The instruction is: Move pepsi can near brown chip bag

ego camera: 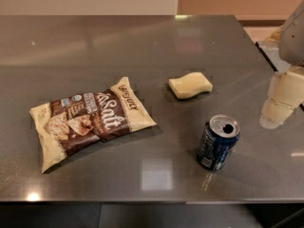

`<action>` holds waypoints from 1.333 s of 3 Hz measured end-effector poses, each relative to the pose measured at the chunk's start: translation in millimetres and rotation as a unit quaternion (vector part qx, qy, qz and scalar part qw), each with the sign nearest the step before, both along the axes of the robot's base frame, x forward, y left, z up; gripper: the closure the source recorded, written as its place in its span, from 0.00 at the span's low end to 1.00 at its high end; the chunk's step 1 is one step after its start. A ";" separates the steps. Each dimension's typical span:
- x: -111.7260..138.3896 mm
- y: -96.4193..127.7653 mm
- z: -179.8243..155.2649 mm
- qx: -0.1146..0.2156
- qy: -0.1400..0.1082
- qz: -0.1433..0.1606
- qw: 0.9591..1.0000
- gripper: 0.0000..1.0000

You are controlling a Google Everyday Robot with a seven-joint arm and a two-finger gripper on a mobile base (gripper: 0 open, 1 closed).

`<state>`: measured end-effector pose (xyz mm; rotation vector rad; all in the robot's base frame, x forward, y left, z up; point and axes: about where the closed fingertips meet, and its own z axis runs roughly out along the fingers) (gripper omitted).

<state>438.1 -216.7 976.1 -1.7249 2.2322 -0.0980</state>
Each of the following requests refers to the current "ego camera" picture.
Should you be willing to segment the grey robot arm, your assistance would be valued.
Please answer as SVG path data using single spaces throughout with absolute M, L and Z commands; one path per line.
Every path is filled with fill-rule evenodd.
M 304 1 L 280 30 L 278 54 L 290 67 L 285 72 L 276 72 L 270 82 L 259 120 L 267 129 L 282 125 L 304 102 Z

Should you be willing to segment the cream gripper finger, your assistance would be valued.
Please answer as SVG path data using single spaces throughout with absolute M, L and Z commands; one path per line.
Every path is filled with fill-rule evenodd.
M 261 111 L 259 123 L 266 129 L 276 129 L 304 102 L 304 67 L 291 66 L 283 73 L 276 72 Z

